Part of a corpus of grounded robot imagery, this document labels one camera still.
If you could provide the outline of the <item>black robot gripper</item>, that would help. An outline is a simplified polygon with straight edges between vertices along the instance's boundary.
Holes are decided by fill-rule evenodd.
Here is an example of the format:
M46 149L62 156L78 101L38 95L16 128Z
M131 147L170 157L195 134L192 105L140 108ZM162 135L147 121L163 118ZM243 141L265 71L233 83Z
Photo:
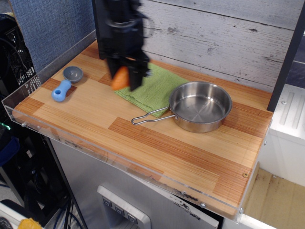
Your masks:
M142 85L142 78L149 71L149 57L143 52L145 15L138 11L141 6L138 0L105 0L104 21L107 32L103 36L104 51L111 78L125 65L129 76L130 91Z

